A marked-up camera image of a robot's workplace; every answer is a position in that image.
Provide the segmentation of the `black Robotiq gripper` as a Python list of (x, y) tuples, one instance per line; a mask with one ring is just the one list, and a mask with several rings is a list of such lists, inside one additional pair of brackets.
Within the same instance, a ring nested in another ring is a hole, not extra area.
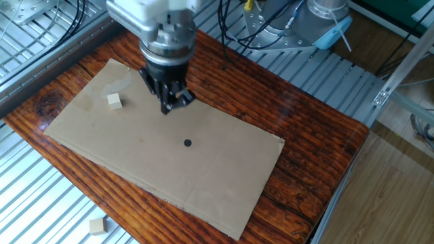
[(189, 62), (166, 66), (147, 60), (146, 65), (139, 70), (149, 91), (159, 96), (164, 115), (172, 109), (187, 107), (195, 100), (195, 94), (186, 87), (188, 67)]

